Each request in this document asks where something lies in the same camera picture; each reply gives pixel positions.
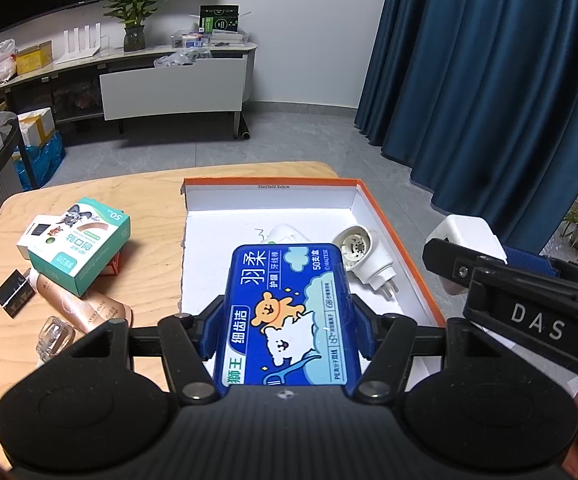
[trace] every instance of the blue plastic bag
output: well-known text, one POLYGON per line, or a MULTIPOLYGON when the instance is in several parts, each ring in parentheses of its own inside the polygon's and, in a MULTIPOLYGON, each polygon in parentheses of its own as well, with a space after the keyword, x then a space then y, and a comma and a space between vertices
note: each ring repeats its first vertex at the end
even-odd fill
MULTIPOLYGON (((31 160, 31 167, 34 170, 35 181, 40 187, 44 186, 44 184, 49 181, 66 155, 60 132, 55 132, 43 147, 38 148, 37 146, 27 146, 26 151, 29 154, 29 160, 31 160)), ((19 157, 16 158, 14 164, 20 182, 22 183, 22 189, 25 191, 33 189, 31 183, 29 183, 29 177, 24 169, 22 159, 19 157)))

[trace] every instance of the white drawer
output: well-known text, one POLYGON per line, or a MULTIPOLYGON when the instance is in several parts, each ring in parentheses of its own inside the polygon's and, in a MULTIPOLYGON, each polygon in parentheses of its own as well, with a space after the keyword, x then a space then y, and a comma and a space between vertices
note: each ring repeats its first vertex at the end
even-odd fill
POLYGON ((246 56, 100 76, 105 120, 242 110, 246 56))

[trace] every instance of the teal box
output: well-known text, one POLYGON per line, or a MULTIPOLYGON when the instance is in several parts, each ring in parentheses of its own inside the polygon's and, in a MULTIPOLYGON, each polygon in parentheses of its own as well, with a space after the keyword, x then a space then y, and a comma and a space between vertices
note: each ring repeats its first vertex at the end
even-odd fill
POLYGON ((29 258, 35 270, 80 297, 130 235, 124 211, 84 197, 49 237, 29 247, 29 258))

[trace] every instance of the curtain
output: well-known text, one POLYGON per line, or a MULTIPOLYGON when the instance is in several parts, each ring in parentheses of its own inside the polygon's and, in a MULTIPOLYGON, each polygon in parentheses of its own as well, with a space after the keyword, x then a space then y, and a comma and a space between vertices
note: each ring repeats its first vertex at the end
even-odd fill
POLYGON ((578 194, 578 0, 385 0, 355 123, 436 207, 539 252, 578 194))

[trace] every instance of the blue dental floss box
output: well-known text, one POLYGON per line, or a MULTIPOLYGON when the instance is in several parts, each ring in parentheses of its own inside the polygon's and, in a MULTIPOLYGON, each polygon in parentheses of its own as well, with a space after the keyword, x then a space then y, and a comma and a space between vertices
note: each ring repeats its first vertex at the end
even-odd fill
POLYGON ((213 378, 223 394, 232 384, 354 388, 360 378, 354 308, 336 246, 235 250, 213 378))

